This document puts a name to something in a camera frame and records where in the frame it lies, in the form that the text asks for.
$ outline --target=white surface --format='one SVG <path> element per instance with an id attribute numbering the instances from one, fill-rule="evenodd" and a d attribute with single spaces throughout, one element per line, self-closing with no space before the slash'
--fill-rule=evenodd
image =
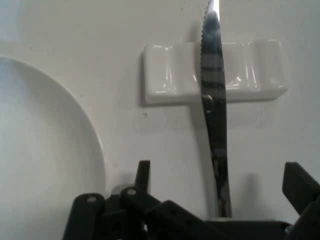
<path id="1" fill-rule="evenodd" d="M 105 193 L 99 140 L 75 99 L 49 76 L 0 57 L 0 233 L 57 240 L 82 193 Z"/>
<path id="2" fill-rule="evenodd" d="M 278 98 L 288 90 L 281 43 L 222 43 L 228 102 Z M 149 45 L 143 51 L 145 101 L 186 104 L 200 99 L 200 44 Z"/>
<path id="3" fill-rule="evenodd" d="M 146 107 L 141 54 L 149 44 L 199 42 L 206 5 L 2 0 L 0 8 L 0 39 L 37 55 L 32 64 L 71 90 L 90 116 L 103 146 L 107 188 L 133 182 L 138 161 L 150 159 L 151 193 L 202 218 L 208 216 L 203 179 L 212 176 L 203 175 L 203 168 L 210 172 L 210 153 L 201 107 Z M 300 162 L 320 180 L 320 2 L 224 0 L 220 6 L 223 42 L 282 42 L 290 87 L 276 101 L 228 104 L 233 215 L 292 223 L 298 215 L 281 192 L 285 162 Z M 0 53 L 8 51 L 1 46 Z"/>

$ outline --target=serrated knife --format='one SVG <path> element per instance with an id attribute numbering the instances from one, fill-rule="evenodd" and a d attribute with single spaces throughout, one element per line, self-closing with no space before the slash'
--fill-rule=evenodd
<path id="1" fill-rule="evenodd" d="M 201 98 L 216 181 L 218 217 L 231 217 L 227 158 L 227 105 L 219 0 L 210 0 L 201 40 Z"/>

